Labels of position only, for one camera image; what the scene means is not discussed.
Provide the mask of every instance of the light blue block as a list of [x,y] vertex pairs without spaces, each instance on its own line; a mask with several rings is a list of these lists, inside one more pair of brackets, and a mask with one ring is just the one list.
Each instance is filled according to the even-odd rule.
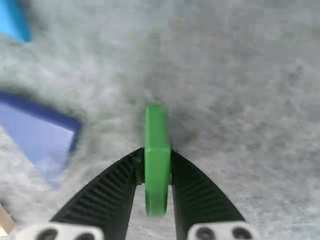
[[16,0],[0,0],[0,34],[30,42],[31,34]]

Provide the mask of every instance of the green block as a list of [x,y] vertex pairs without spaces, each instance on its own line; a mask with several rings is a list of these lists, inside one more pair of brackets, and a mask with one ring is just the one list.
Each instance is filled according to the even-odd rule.
[[145,112],[144,182],[145,210],[149,217],[163,216],[167,210],[171,148],[166,129],[164,108],[148,106]]

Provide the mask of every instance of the wooden block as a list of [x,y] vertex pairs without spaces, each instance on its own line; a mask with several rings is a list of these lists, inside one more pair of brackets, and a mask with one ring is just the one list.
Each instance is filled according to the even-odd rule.
[[7,236],[15,227],[11,216],[0,204],[0,237]]

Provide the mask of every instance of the dark blue block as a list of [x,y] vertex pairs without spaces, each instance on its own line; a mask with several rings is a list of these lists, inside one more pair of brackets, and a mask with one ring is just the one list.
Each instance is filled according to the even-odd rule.
[[81,123],[54,110],[0,92],[0,125],[48,183],[58,178],[74,149]]

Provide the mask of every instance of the gray carpet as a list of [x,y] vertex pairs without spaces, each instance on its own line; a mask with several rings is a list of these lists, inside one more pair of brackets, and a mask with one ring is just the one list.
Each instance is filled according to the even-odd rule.
[[[159,103],[174,148],[264,239],[319,239],[319,0],[23,4],[33,41],[0,39],[0,89],[85,125],[56,191],[1,130],[0,200],[18,226],[48,221],[142,146],[145,106]],[[149,219],[139,188],[127,239],[175,239],[172,202]]]

